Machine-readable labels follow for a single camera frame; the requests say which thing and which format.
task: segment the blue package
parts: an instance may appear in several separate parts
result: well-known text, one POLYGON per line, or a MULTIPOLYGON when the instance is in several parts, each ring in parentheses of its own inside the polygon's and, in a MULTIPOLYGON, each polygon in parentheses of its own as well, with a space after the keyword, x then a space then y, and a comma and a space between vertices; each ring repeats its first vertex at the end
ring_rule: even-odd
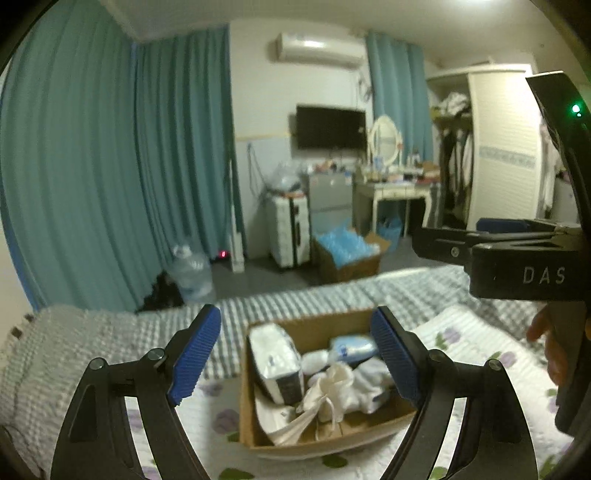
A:
POLYGON ((363 258, 373 257, 379 252, 379 248, 368 245, 363 237, 344 226, 319 235, 316 239, 331 254, 337 269, 363 258))
POLYGON ((365 335, 344 335, 330 341, 329 364, 344 362, 354 364, 378 354, 374 340, 365 335))

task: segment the gray checkered blanket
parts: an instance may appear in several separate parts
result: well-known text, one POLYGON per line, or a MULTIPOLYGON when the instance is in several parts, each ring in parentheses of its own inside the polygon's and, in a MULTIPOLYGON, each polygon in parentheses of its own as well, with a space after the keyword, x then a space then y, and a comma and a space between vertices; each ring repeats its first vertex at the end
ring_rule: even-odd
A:
MULTIPOLYGON (((517 339, 522 339, 536 312, 530 302, 475 299, 468 292, 468 277, 453 266, 222 300, 217 304, 222 333, 203 375, 223 379, 239 374, 246 328, 256 321, 387 305, 406 329, 412 329, 455 304, 469 307, 517 339)), ((136 360, 166 345, 199 309, 195 305, 135 315, 54 306, 24 325, 20 340, 10 337, 0 359, 0 423, 31 468, 49 473, 61 423, 92 358, 102 356, 110 364, 136 360)))

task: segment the teal curtain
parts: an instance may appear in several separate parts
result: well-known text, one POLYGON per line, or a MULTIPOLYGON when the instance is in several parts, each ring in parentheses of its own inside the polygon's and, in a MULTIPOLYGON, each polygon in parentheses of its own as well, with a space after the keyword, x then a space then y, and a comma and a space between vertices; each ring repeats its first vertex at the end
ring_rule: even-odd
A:
POLYGON ((374 117, 388 115, 394 121, 404 139, 404 160, 416 148, 421 159, 433 161, 423 49, 376 32, 370 32, 366 42, 374 117))
POLYGON ((137 47, 96 0, 46 13, 0 105, 0 213, 35 307, 135 310, 175 242, 225 246, 230 103, 227 28, 137 47))
POLYGON ((233 153, 229 29, 137 48, 138 161, 158 252, 228 247, 233 153))
POLYGON ((36 303, 133 310, 161 269, 135 161, 131 42, 60 0, 18 48, 0 111, 5 208, 36 303))

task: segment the plastic water bottle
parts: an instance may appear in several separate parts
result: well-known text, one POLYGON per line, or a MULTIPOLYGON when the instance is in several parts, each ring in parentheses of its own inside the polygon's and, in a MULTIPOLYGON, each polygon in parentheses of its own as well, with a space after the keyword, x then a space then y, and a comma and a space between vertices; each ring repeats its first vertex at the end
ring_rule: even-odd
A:
POLYGON ((216 295, 208 257, 204 253, 194 253, 188 245, 177 245, 173 255, 175 259, 168 273, 185 304, 214 303, 216 295))

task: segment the white suitcase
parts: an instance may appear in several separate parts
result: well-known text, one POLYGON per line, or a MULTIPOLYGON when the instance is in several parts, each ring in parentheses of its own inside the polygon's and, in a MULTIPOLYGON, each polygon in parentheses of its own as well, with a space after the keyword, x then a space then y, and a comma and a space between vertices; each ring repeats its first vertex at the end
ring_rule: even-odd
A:
POLYGON ((267 228, 271 255, 280 268, 297 267, 310 261, 308 199, 267 197, 267 228))

